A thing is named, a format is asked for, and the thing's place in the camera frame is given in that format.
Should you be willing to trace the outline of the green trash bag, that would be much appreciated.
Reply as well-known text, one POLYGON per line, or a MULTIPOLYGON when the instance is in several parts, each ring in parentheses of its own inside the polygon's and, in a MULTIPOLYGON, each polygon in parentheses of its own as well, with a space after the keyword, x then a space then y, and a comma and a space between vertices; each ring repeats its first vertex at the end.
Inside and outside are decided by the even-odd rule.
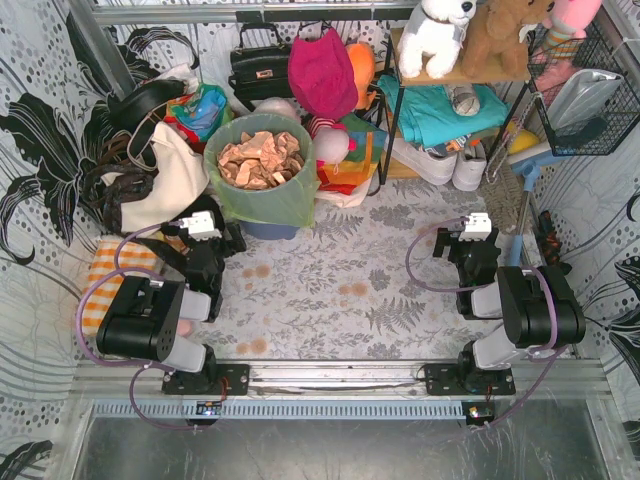
POLYGON ((298 228, 314 223, 314 197, 319 187, 315 152, 309 133, 300 123, 275 114, 250 114, 220 127, 208 140, 204 159, 214 191, 224 212, 231 217, 255 223, 289 225, 298 228), (241 142, 243 132, 273 134, 288 132, 300 143, 305 160, 302 170, 287 183, 266 190, 244 190, 225 182, 218 170, 217 155, 229 143, 241 142))

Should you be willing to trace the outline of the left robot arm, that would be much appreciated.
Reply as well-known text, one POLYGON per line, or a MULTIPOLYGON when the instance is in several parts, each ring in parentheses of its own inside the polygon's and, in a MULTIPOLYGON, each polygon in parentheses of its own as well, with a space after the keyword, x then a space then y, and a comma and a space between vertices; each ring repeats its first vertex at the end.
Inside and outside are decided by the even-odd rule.
POLYGON ((218 317, 225 259, 246 250, 240 227, 228 223, 206 240, 186 225, 182 229, 189 243, 185 279, 125 278, 98 329, 98 350, 166 368, 166 395, 245 395, 247 364, 224 364, 211 346, 178 332, 181 320, 212 323, 218 317))

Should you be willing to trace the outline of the blue trash bin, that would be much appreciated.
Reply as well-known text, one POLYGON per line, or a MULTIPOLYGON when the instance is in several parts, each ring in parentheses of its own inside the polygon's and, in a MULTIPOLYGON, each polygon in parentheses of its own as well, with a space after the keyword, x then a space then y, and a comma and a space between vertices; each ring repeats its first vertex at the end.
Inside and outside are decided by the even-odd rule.
POLYGON ((289 225, 255 223, 240 220, 239 223, 244 231, 260 240, 291 240, 293 239, 299 228, 289 225))

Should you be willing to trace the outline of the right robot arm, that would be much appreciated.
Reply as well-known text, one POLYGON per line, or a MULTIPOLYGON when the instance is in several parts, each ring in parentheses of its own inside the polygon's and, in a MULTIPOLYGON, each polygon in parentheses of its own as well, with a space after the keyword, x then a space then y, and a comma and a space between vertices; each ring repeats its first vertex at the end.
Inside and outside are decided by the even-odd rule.
POLYGON ((427 366, 430 395, 513 395, 514 361, 545 360, 584 338, 586 320, 562 269, 500 266, 497 235, 496 228, 437 230, 433 256, 445 256, 456 267, 458 312, 467 320, 499 320, 501 325, 468 342, 455 362, 427 366))

